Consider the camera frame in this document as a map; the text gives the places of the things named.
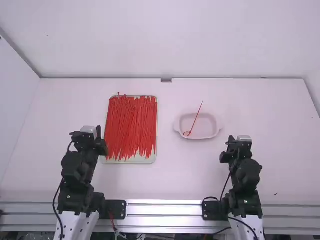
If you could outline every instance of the white wall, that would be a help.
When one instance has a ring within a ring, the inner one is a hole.
[[[320,110],[318,0],[0,0],[43,77],[302,77]]]
[[[0,40],[0,182],[18,141],[39,77],[2,37]]]

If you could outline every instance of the tabletop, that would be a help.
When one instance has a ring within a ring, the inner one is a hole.
[[[107,199],[200,200],[220,196],[228,166],[219,162],[229,135],[252,138],[262,166],[262,202],[320,203],[320,119],[303,79],[42,79],[0,186],[2,198],[52,198],[61,180],[69,133],[84,125],[104,132],[111,96],[158,99],[157,156],[152,164],[98,163],[92,180]],[[221,118],[212,139],[173,130],[185,110]]]

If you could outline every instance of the red plastic stick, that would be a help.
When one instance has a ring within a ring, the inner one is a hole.
[[[196,120],[197,120],[197,118],[198,118],[198,115],[199,115],[199,112],[200,112],[200,109],[201,109],[203,103],[204,103],[204,101],[202,101],[202,103],[201,103],[201,105],[200,105],[200,108],[199,108],[199,111],[198,111],[198,113],[197,113],[196,116],[195,116],[195,119],[194,119],[193,125],[192,125],[192,127],[191,127],[191,130],[190,130],[190,131],[185,131],[185,132],[183,133],[183,136],[189,137],[190,134],[192,133],[192,129],[194,129]]]

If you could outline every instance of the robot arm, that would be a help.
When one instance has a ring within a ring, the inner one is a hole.
[[[111,222],[125,219],[127,203],[106,200],[104,194],[95,192],[91,185],[99,156],[108,154],[101,127],[84,126],[70,135],[72,141],[61,162],[62,181],[53,200],[58,218],[54,240],[89,240],[99,219],[112,218]],[[72,143],[77,151],[70,151]],[[57,212],[55,199],[59,189]],[[121,235],[116,227],[113,229]]]
[[[263,212],[257,191],[262,166],[252,159],[249,136],[229,136],[220,163],[228,163],[233,188],[222,199],[237,240],[264,240]]]

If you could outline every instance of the black cable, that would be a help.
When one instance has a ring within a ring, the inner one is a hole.
[[[143,235],[143,233],[141,233],[140,236],[138,236],[135,240],[140,239],[142,235]]]
[[[224,196],[224,192],[225,192],[225,190],[226,190],[226,187],[227,187],[227,184],[228,184],[228,181],[229,181],[230,177],[231,177],[231,172],[229,173],[229,176],[228,176],[228,178],[227,178],[226,181],[225,181],[225,184],[224,184],[224,187],[223,187],[221,196],[220,196],[220,202],[222,201],[222,197]]]
[[[71,141],[70,143],[69,143],[69,145],[68,145],[68,152],[70,152],[70,147],[71,147],[71,144],[72,144],[73,142]]]
[[[155,237],[159,237],[159,238],[166,238],[166,239],[175,239],[174,237],[172,236],[162,236],[160,234],[155,234],[155,233],[147,233],[148,235],[151,235],[151,236],[155,236]]]
[[[230,216],[228,216],[228,219],[235,220],[236,222],[245,225],[248,229],[251,230],[251,232],[253,232],[254,238],[255,238],[256,240],[259,239],[258,236],[257,236],[257,234],[256,234],[256,232],[252,229],[252,227],[250,227],[250,226],[249,226],[248,224],[246,224],[245,222],[243,222],[243,221],[241,221],[241,220],[239,220],[239,219],[236,219],[236,218],[234,218],[234,217],[230,217]]]
[[[60,240],[63,239],[64,237],[64,228],[63,228],[63,225],[62,225],[62,221],[61,221],[61,218],[59,217],[59,214],[57,213],[57,210],[56,210],[56,205],[55,205],[55,202],[56,202],[56,198],[57,198],[57,195],[58,195],[58,192],[61,188],[61,185],[62,183],[64,182],[65,180],[62,178],[60,184],[59,184],[59,187],[58,189],[56,190],[56,193],[54,195],[54,198],[53,198],[53,202],[52,202],[52,208],[53,208],[53,211],[54,211],[54,214],[56,216],[56,218],[58,219],[59,223],[60,223],[60,229],[61,229],[61,234],[60,234]]]
[[[208,199],[214,199],[214,200],[217,200],[219,202],[219,199],[216,198],[215,196],[207,196],[202,200],[202,204],[204,203],[205,200],[208,200]]]
[[[228,230],[228,229],[231,229],[231,228],[232,228],[232,227],[228,226],[228,227],[226,227],[226,228],[224,228],[224,229],[222,229],[222,230],[220,230],[220,231],[215,232],[214,234],[212,234],[212,236],[217,235],[217,234],[220,234],[220,233],[224,232],[225,230]]]

